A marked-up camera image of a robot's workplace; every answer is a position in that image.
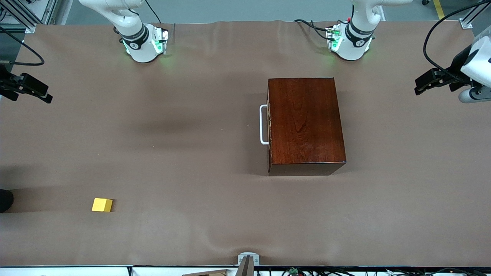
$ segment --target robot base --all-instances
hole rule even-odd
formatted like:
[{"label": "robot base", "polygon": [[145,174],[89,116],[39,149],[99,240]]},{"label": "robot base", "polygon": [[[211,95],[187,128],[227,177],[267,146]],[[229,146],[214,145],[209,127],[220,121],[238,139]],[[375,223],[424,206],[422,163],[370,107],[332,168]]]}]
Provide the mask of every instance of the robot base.
[{"label": "robot base", "polygon": [[150,62],[158,55],[164,54],[167,49],[168,31],[155,27],[151,24],[144,24],[149,31],[148,39],[141,45],[141,48],[135,50],[130,45],[126,45],[126,52],[137,62]]},{"label": "robot base", "polygon": [[368,47],[372,39],[366,43],[364,47],[355,47],[353,43],[346,38],[346,28],[348,24],[340,23],[332,28],[326,28],[326,37],[332,38],[334,41],[327,41],[327,46],[331,52],[336,53],[339,57],[345,60],[360,59],[363,54],[368,51]]}]

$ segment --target wood grain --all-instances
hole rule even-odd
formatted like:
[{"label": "wood grain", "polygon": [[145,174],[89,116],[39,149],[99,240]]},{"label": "wood grain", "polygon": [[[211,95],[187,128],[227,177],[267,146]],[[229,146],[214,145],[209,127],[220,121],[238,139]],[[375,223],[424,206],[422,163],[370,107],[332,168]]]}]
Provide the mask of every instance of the wood grain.
[{"label": "wood grain", "polygon": [[346,162],[334,78],[269,79],[268,87],[270,175],[278,165],[298,165],[292,175],[331,174],[327,167]]}]

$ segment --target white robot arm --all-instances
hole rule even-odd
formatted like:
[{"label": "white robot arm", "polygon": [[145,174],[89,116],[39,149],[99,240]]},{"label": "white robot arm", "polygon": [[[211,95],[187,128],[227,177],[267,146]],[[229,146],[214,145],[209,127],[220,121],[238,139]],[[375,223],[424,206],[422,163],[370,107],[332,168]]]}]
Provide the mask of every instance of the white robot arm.
[{"label": "white robot arm", "polygon": [[461,102],[491,101],[491,26],[476,36],[460,71],[472,80],[472,88],[459,94]]},{"label": "white robot arm", "polygon": [[130,11],[144,0],[79,0],[80,3],[106,17],[123,38],[126,52],[137,62],[150,62],[165,54],[168,31],[142,23],[140,16]]},{"label": "white robot arm", "polygon": [[372,35],[382,16],[380,6],[399,6],[412,0],[351,0],[353,17],[328,31],[329,49],[346,60],[357,60],[368,50]]},{"label": "white robot arm", "polygon": [[418,77],[415,80],[416,95],[421,95],[424,91],[435,87],[448,85],[450,91],[457,91],[463,86],[470,85],[471,88],[459,94],[461,102],[491,101],[491,26],[476,36],[471,45],[458,53],[445,71],[432,68]]}]

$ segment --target black object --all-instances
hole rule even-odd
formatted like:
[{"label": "black object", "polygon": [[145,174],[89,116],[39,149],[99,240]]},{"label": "black object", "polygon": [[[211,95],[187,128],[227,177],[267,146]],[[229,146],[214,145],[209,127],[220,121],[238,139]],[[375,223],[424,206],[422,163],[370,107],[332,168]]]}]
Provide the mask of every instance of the black object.
[{"label": "black object", "polygon": [[140,31],[134,35],[121,35],[126,45],[128,45],[133,50],[140,50],[141,46],[147,41],[149,36],[148,28],[145,25],[141,26]]},{"label": "black object", "polygon": [[[347,39],[353,43],[353,46],[360,48],[360,47],[363,47],[370,40],[370,38],[372,38],[372,35],[373,35],[373,32],[375,31],[375,29],[373,29],[371,31],[360,30],[357,27],[355,27],[355,25],[353,24],[353,21],[350,21],[349,26],[346,26],[345,31],[346,31]],[[365,35],[368,35],[368,36],[362,38],[362,37],[358,37],[356,34],[359,34],[362,36],[365,36]]]},{"label": "black object", "polygon": [[34,96],[48,104],[53,100],[53,96],[48,94],[48,86],[42,81],[27,73],[16,76],[8,72],[5,65],[0,65],[0,95],[17,101],[18,93]]},{"label": "black object", "polygon": [[321,33],[319,33],[319,31],[320,31],[320,30],[321,30],[321,31],[326,31],[326,28],[332,28],[333,26],[329,26],[329,27],[326,27],[326,28],[320,28],[320,27],[317,27],[317,26],[315,26],[315,25],[314,25],[314,21],[312,21],[312,20],[311,20],[311,21],[310,21],[310,23],[309,23],[309,22],[307,22],[307,21],[305,21],[305,20],[303,20],[303,19],[296,19],[296,20],[293,20],[293,22],[301,22],[301,23],[304,23],[304,24],[306,24],[307,26],[309,26],[309,27],[313,28],[313,29],[314,29],[314,31],[315,31],[315,32],[316,32],[316,33],[317,33],[317,34],[318,34],[320,37],[322,37],[323,39],[325,39],[325,40],[329,40],[329,41],[334,41],[334,38],[330,38],[330,37],[328,38],[328,37],[325,37],[325,36],[321,35]]},{"label": "black object", "polygon": [[147,0],[145,0],[145,2],[147,3],[147,6],[150,8],[150,10],[154,13],[155,17],[157,17],[157,20],[159,21],[159,23],[162,24],[162,21],[160,21],[159,16],[155,13],[155,11],[153,10],[152,6],[148,3]]},{"label": "black object", "polygon": [[468,79],[463,79],[463,78],[460,78],[458,75],[455,75],[453,74],[452,72],[449,72],[448,70],[446,70],[445,68],[441,67],[440,65],[438,65],[438,63],[434,62],[429,56],[428,56],[428,53],[426,52],[426,47],[428,45],[428,41],[430,40],[430,36],[431,34],[433,33],[433,31],[435,30],[436,27],[438,27],[438,25],[440,25],[443,21],[447,20],[448,18],[450,18],[451,16],[454,16],[460,12],[463,12],[465,10],[468,10],[468,9],[472,9],[472,8],[475,8],[475,7],[478,7],[480,5],[484,5],[484,4],[487,4],[489,5],[491,3],[491,0],[481,0],[480,2],[477,2],[477,4],[473,4],[473,5],[470,5],[470,6],[466,6],[466,7],[463,7],[461,9],[458,9],[456,11],[453,11],[447,15],[445,15],[443,18],[441,18],[440,20],[438,20],[434,25],[433,27],[431,27],[431,29],[428,31],[428,34],[426,35],[426,38],[425,38],[425,42],[423,43],[423,55],[425,56],[425,59],[431,63],[434,67],[440,69],[440,71],[442,71],[443,73],[449,75],[450,77],[453,77],[455,80],[461,82],[461,83],[464,83],[465,85],[470,85],[471,83],[468,81]]},{"label": "black object", "polygon": [[0,213],[3,213],[14,203],[14,195],[11,191],[0,189]]},{"label": "black object", "polygon": [[13,34],[11,34],[9,31],[5,30],[2,26],[0,26],[0,30],[4,33],[6,33],[8,36],[10,36],[13,40],[19,42],[22,46],[26,47],[29,51],[31,51],[33,54],[35,54],[39,58],[38,63],[32,63],[32,62],[18,62],[18,61],[10,61],[9,64],[15,64],[15,65],[25,65],[25,66],[40,66],[44,64],[44,59],[43,57],[38,54],[36,51],[34,51],[33,48],[29,47],[26,43],[22,42],[19,38],[15,37]]},{"label": "black object", "polygon": [[416,87],[414,88],[414,92],[416,93],[416,95],[421,95],[424,91],[434,87],[449,85],[450,91],[453,92],[464,85],[468,85],[468,83],[470,82],[470,78],[462,73],[460,69],[462,68],[462,66],[465,65],[465,62],[469,57],[471,47],[472,45],[469,45],[460,53],[458,53],[454,57],[452,64],[450,64],[450,66],[445,69],[453,75],[456,75],[459,78],[463,79],[467,83],[462,83],[458,81],[454,77],[446,74],[438,68],[432,68],[428,72],[424,73],[414,80],[416,82]]}]

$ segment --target metal handle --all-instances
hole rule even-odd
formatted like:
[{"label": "metal handle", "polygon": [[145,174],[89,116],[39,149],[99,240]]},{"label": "metal handle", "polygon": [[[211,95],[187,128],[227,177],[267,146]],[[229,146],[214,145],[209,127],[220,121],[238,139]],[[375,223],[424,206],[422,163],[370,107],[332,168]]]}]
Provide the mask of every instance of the metal handle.
[{"label": "metal handle", "polygon": [[263,108],[267,108],[268,105],[261,105],[259,107],[259,139],[261,140],[261,144],[269,145],[269,142],[265,142],[263,140]]}]

